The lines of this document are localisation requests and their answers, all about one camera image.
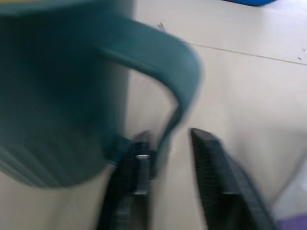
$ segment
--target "teal watering can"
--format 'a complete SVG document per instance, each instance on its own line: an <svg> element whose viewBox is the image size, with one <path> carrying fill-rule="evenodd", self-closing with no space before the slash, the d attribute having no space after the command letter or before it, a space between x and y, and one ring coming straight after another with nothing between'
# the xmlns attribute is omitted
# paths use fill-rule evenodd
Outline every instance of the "teal watering can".
<svg viewBox="0 0 307 230"><path fill-rule="evenodd" d="M161 152L199 82L183 42L129 19L130 0L7 1L0 0L0 170L27 185L63 187L118 163L131 144L122 136L128 68L177 99Z"/></svg>

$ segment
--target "beige floor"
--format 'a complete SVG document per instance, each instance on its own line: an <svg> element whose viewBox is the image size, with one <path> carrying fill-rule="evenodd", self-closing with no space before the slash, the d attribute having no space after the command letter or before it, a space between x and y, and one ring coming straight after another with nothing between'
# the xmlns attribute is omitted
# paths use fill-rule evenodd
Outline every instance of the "beige floor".
<svg viewBox="0 0 307 230"><path fill-rule="evenodd" d="M221 138L270 206L307 150L307 3L277 0L255 8L221 0L139 0L136 19L163 23L193 44L204 65L198 96L154 183L153 229L205 229L189 127ZM172 107L164 89L132 72L129 137L150 129L157 138ZM0 229L90 229L111 171L60 191L32 189L1 175Z"/></svg>

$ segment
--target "purple object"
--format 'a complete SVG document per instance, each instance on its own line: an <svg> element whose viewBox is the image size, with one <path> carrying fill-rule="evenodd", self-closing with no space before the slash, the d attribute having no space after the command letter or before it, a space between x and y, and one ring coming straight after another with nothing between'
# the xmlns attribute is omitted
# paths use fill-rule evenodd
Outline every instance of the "purple object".
<svg viewBox="0 0 307 230"><path fill-rule="evenodd" d="M280 230L307 230L307 215L279 220L278 226Z"/></svg>

